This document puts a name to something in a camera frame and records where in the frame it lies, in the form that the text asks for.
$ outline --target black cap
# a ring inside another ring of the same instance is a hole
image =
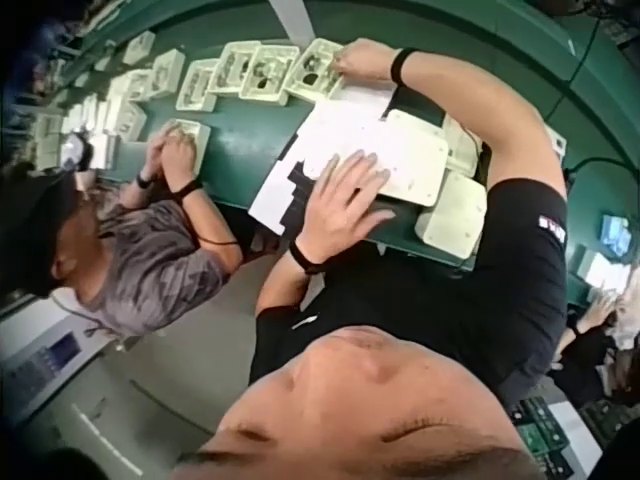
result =
[[[17,289],[46,297],[57,234],[77,206],[73,172],[27,177],[0,192],[0,295]]]

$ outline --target gray shirt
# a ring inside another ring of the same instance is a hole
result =
[[[144,335],[213,297],[228,275],[219,258],[199,248],[173,200],[142,210],[117,204],[101,223],[112,242],[107,279],[87,309],[123,335]]]

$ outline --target closed eye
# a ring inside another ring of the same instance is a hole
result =
[[[392,430],[391,432],[382,435],[380,437],[380,440],[383,443],[391,443],[391,442],[400,440],[401,438],[404,438],[408,435],[411,435],[412,433],[416,433],[421,430],[426,430],[427,428],[442,427],[445,425],[446,424],[444,423],[444,421],[441,421],[441,420],[433,421],[426,418],[421,418],[414,422],[405,423],[400,428]]]

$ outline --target green workbench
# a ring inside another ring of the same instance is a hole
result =
[[[305,3],[320,37],[341,43],[372,37],[463,58],[493,72],[529,99],[567,138],[567,166],[594,155],[640,161],[640,80],[615,47],[594,30],[597,25],[591,18],[558,23],[523,2],[507,0]],[[234,40],[286,41],[266,0],[135,0],[125,4],[115,20],[85,38],[84,53],[65,71],[66,80],[90,68],[104,43],[113,40],[121,45],[115,61],[109,71],[93,73],[86,87],[104,91],[113,75],[129,69],[120,62],[124,42],[146,29],[156,33],[156,41],[149,60],[136,68],[149,66],[156,55],[171,48],[179,48],[192,61],[216,57],[225,43]],[[617,84],[608,83],[611,78]],[[439,122],[443,115],[411,92],[398,95],[394,106],[432,122]],[[241,208],[249,207],[276,157],[311,110],[310,104],[296,99],[286,107],[273,107],[220,98],[213,113],[185,113],[175,111],[175,96],[142,107],[148,114],[142,140],[172,117],[212,127],[201,179],[216,201]],[[143,148],[140,143],[123,144],[116,168],[108,176],[133,178],[144,161]],[[638,215],[637,195],[624,170],[593,165],[581,172],[569,199],[570,272],[575,271],[581,249],[602,250],[598,234],[604,213]],[[397,218],[375,231],[374,240],[460,264],[459,259],[417,238],[413,226],[421,208],[392,200],[380,203],[391,206]],[[570,273],[569,300],[584,303],[585,297],[586,286]]]

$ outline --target eyebrow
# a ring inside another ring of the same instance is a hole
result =
[[[183,453],[178,458],[177,466],[180,465],[251,465],[258,462],[262,457],[253,453],[237,453],[223,451],[200,451],[193,453]]]

